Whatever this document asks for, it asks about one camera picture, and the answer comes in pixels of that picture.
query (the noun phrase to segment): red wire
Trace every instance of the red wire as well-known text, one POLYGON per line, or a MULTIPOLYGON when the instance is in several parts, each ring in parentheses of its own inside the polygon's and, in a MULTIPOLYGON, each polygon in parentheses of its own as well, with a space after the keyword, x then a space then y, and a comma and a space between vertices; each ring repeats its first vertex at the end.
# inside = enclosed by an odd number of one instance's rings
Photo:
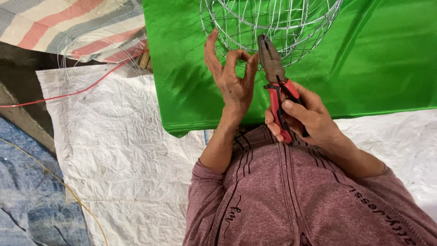
MULTIPOLYGON (((140 52, 140 53, 138 53, 138 54, 135 54, 133 57, 136 57, 136 56, 138 56, 138 55, 140 55, 140 54, 142 54, 142 53, 144 53, 144 52, 147 52, 147 51, 149 51, 149 50, 148 50, 148 49, 143 50, 142 52, 140 52)), ((103 75, 103 77, 101 77, 99 80, 97 80, 96 83, 92 84, 90 87, 88 87, 88 88, 86 88, 86 89, 83 89, 83 90, 81 90, 81 91, 74 92, 74 93, 71 93, 71 94, 62 95, 62 96, 56 96, 56 97, 50 97, 50 98, 47 98, 47 99, 37 100, 37 101, 34 101, 34 102, 27 102, 27 103, 15 104, 15 105, 0 105, 0 108, 10 108, 10 107, 24 106, 24 105, 29 105, 29 104, 39 103, 39 102, 45 102, 45 101, 48 101, 48 100, 53 100, 53 99, 63 98, 63 97, 72 96, 72 95, 76 95, 76 94, 82 93, 82 92, 87 91, 87 90, 89 90, 90 88, 94 87, 95 85, 97 85, 100 81, 102 81, 104 78, 106 78, 106 76, 108 76, 108 75, 109 75, 110 73, 112 73, 114 70, 116 70, 117 68, 119 68, 119 67, 121 67, 122 65, 124 65, 124 64, 126 63, 127 60, 124 60, 123 63, 121 63, 120 65, 118 65, 118 66, 114 67, 113 69, 111 69, 109 72, 107 72, 105 75, 103 75)))

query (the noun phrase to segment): pliers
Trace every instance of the pliers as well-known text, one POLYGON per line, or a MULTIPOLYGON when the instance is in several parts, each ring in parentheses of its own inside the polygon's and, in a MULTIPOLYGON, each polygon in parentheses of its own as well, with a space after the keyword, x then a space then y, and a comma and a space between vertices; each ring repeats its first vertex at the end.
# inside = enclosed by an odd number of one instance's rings
MULTIPOLYGON (((258 36, 258 49, 261 65, 266 73, 266 79, 269 82, 264 88, 267 89, 270 94, 270 104, 274 122, 279 125, 281 135, 284 136, 284 141, 289 144, 294 141, 294 139, 291 137, 289 127, 285 121, 284 111, 281 107, 281 93, 286 96, 286 99, 301 104, 304 107, 305 102, 299 96, 291 80, 285 76, 285 69, 281 65, 281 56, 266 34, 258 36)), ((309 137, 305 126, 302 128, 302 137, 309 137)))

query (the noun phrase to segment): yellow wire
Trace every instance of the yellow wire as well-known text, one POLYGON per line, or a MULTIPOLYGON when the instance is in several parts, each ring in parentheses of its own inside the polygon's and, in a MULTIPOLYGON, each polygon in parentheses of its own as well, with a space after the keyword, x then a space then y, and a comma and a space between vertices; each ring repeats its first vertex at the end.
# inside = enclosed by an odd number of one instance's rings
POLYGON ((23 153, 25 153, 26 155, 28 155, 30 158, 34 159, 41 167, 43 167, 47 172, 49 172, 51 175, 53 175, 53 177, 55 177, 59 182, 61 182, 61 184, 63 186, 65 186, 65 188, 67 188, 71 194, 73 195, 73 197, 77 200, 77 202, 94 218, 94 220, 97 222, 97 225, 99 226, 100 231, 102 232, 103 238, 105 239, 105 244, 106 246, 108 246, 108 241, 106 240, 106 236, 105 233, 103 232, 102 227, 100 226, 99 221, 97 220, 96 216, 94 216, 93 213, 91 213, 91 211, 80 201, 80 199, 74 194, 74 192, 70 189, 70 187, 68 187, 68 185, 64 184, 64 182, 62 182, 62 180, 60 178, 58 178, 54 173, 52 173, 48 168, 46 168, 43 164, 41 164, 35 157, 31 156, 29 153, 27 153, 26 151, 24 151, 22 148, 18 147, 17 145, 14 145, 6 140, 4 140, 3 138, 0 138, 0 140, 2 140, 3 142, 14 146, 15 148, 21 150, 23 153))

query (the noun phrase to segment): green fabric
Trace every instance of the green fabric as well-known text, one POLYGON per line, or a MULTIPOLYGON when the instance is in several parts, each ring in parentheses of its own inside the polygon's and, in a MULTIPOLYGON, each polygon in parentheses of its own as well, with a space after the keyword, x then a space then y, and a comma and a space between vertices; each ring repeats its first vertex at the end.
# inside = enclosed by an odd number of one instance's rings
MULTIPOLYGON (((199 1, 143 6, 164 129, 177 137, 214 129, 224 104, 203 63, 199 1)), ((317 92, 335 119, 437 108, 436 14, 436 0, 344 0, 320 45, 287 76, 317 92)), ((264 122, 265 84, 258 72, 243 124, 264 122)))

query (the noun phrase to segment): wire frame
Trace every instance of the wire frame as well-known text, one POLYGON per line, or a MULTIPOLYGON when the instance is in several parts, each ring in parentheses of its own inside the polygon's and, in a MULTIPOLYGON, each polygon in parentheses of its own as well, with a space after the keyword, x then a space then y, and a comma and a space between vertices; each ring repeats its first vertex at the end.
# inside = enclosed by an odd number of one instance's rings
POLYGON ((342 1, 201 0, 200 16, 207 35, 218 29, 216 49, 223 57, 233 49, 257 52, 257 36, 266 33, 287 67, 318 46, 342 1))

